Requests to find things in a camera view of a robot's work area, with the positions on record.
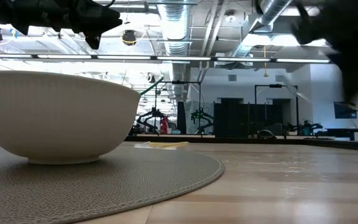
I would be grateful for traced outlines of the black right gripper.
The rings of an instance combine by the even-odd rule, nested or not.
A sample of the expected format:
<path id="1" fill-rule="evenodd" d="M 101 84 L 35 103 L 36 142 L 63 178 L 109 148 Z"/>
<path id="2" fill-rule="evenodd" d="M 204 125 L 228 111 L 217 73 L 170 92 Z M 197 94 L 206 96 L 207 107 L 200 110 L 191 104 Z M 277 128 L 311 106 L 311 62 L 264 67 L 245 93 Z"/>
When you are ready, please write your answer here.
<path id="1" fill-rule="evenodd" d="M 328 58 L 341 71 L 344 101 L 350 103 L 358 94 L 358 0 L 329 0 L 322 16 L 325 39 L 336 51 Z"/>

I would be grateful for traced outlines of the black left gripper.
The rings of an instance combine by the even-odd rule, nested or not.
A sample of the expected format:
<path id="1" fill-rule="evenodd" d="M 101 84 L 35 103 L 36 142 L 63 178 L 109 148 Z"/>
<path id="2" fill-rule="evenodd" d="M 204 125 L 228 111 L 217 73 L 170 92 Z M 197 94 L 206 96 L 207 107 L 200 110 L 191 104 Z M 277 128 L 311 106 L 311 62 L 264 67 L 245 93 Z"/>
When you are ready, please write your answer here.
<path id="1" fill-rule="evenodd" d="M 90 9 L 94 9 L 102 17 L 120 17 L 120 13 L 110 7 L 116 0 L 102 5 L 88 0 Z M 13 0 L 12 26 L 24 35 L 30 26 L 50 27 L 55 32 L 61 29 L 71 29 L 74 33 L 86 33 L 85 25 L 80 21 L 79 9 L 85 5 L 85 0 Z M 88 33 L 102 34 L 122 24 L 120 18 L 98 18 L 87 26 Z"/>

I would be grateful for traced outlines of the gold spoon with green handle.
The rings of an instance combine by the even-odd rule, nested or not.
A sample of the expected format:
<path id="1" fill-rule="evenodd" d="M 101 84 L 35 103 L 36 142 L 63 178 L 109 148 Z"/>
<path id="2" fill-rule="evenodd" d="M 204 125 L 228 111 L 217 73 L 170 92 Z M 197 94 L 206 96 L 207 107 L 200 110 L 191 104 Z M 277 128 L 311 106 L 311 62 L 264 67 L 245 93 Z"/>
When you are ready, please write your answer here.
<path id="1" fill-rule="evenodd" d="M 164 77 L 160 78 L 159 80 L 157 80 L 154 84 L 152 84 L 151 86 L 149 86 L 146 90 L 142 91 L 140 93 L 141 96 L 145 95 L 147 92 L 149 92 L 150 90 L 152 90 L 153 88 L 155 88 L 159 83 L 161 83 L 162 81 L 164 81 Z"/>

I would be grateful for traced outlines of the white bowl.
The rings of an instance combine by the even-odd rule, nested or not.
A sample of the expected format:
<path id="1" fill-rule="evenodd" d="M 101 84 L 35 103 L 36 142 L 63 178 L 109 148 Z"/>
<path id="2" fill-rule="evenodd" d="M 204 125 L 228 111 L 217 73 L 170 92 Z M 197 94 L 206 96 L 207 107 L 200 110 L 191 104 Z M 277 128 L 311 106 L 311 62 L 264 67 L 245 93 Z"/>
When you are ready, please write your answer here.
<path id="1" fill-rule="evenodd" d="M 139 100 L 94 78 L 0 71 L 0 146 L 33 164 L 97 161 L 125 140 Z"/>

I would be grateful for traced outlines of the dark background table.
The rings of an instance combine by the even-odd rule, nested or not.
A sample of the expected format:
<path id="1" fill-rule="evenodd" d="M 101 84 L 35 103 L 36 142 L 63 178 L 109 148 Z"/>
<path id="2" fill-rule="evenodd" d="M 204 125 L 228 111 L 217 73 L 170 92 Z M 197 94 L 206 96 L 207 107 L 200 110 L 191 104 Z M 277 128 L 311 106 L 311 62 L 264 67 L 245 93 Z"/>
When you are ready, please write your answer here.
<path id="1" fill-rule="evenodd" d="M 318 131 L 316 135 L 349 138 L 350 141 L 355 141 L 355 133 L 358 133 L 358 128 L 330 128 L 325 131 Z"/>

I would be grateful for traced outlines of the long ceiling light strip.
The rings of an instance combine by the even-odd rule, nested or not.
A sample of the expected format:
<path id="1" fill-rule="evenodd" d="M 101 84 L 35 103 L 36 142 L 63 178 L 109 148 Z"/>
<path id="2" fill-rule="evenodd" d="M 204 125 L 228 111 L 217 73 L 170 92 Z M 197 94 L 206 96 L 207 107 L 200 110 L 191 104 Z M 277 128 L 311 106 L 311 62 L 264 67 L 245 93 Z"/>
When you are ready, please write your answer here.
<path id="1" fill-rule="evenodd" d="M 234 57 L 186 57 L 145 55 L 62 55 L 62 54 L 0 54 L 0 58 L 42 60 L 150 60 L 168 62 L 266 62 L 266 63 L 318 63 L 330 64 L 327 59 L 296 58 L 234 58 Z"/>

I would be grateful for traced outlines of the black partition panel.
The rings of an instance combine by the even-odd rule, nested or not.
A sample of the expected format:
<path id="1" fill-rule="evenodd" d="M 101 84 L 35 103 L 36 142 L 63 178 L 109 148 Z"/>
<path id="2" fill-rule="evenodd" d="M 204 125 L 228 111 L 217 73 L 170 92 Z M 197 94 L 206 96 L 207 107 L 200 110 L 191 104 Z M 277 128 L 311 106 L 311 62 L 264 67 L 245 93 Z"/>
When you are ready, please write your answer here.
<path id="1" fill-rule="evenodd" d="M 214 104 L 214 135 L 217 138 L 248 138 L 263 129 L 283 135 L 282 107 L 278 105 Z"/>

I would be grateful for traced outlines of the red background object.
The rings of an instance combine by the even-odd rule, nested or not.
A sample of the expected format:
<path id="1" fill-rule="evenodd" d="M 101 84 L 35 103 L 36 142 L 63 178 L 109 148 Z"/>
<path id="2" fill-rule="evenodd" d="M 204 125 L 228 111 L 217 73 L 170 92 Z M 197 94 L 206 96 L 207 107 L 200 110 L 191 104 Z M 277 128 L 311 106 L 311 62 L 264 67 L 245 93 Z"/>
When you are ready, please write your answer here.
<path id="1" fill-rule="evenodd" d="M 168 123 L 169 123 L 169 119 L 167 116 L 164 116 L 161 120 L 160 120 L 160 134 L 168 134 Z"/>

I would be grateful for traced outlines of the round grey placemat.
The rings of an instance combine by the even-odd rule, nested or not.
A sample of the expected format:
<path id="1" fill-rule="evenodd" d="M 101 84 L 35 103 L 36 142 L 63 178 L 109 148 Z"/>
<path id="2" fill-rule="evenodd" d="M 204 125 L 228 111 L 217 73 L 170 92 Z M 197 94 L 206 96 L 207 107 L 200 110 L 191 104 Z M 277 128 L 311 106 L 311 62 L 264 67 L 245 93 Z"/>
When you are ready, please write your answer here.
<path id="1" fill-rule="evenodd" d="M 96 162 L 31 164 L 0 149 L 0 224 L 69 224 L 125 212 L 204 187 L 224 172 L 191 151 L 121 148 Z"/>

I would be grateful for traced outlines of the blue wall monitor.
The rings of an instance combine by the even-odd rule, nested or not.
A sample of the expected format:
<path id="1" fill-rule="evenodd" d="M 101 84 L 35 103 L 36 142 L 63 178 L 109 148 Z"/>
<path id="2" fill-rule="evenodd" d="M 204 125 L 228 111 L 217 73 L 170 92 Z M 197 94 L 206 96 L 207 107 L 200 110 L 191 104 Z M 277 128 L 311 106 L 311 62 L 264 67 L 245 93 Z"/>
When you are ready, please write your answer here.
<path id="1" fill-rule="evenodd" d="M 336 119 L 356 119 L 357 110 L 353 108 L 353 105 L 349 105 L 345 102 L 334 102 L 334 115 Z"/>

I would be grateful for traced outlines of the silver ribbed ventilation duct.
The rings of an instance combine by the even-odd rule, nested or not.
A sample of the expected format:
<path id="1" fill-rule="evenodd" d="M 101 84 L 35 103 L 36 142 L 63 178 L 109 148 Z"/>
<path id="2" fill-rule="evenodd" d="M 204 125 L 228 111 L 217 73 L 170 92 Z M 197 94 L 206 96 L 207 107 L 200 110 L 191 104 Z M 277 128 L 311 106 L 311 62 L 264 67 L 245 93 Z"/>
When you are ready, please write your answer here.
<path id="1" fill-rule="evenodd" d="M 290 5 L 292 0 L 253 0 L 255 12 L 246 16 L 242 23 L 242 40 L 234 48 L 230 57 L 246 57 L 255 45 L 261 45 L 262 39 L 273 31 L 273 23 Z"/>
<path id="2" fill-rule="evenodd" d="M 186 4 L 159 4 L 157 6 L 161 17 L 162 36 L 165 40 L 165 51 L 168 56 L 188 56 L 189 22 L 191 6 Z M 185 80 L 190 71 L 185 62 L 172 62 L 171 81 Z M 173 96 L 177 101 L 186 101 L 187 85 L 173 85 Z"/>

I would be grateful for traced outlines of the black background rig frame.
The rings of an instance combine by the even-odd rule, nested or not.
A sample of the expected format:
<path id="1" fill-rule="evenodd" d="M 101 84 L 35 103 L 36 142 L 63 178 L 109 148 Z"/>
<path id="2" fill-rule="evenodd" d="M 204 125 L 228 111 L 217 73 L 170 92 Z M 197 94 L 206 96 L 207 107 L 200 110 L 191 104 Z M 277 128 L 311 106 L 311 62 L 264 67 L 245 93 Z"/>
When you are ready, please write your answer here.
<path id="1" fill-rule="evenodd" d="M 297 90 L 298 90 L 298 85 L 295 86 L 290 86 L 288 85 L 283 85 L 283 84 L 269 84 L 269 85 L 254 85 L 254 105 L 257 105 L 257 88 L 258 87 L 268 87 L 268 88 L 286 88 L 288 91 L 290 91 L 296 99 L 296 131 L 297 131 L 297 136 L 301 135 L 301 131 L 300 131 L 300 115 L 299 115 L 299 96 L 297 95 Z"/>
<path id="2" fill-rule="evenodd" d="M 153 84 L 155 107 L 167 101 L 168 110 L 163 113 L 175 123 L 175 134 L 202 134 L 200 113 L 203 109 L 201 83 L 194 81 L 165 81 L 163 78 Z"/>

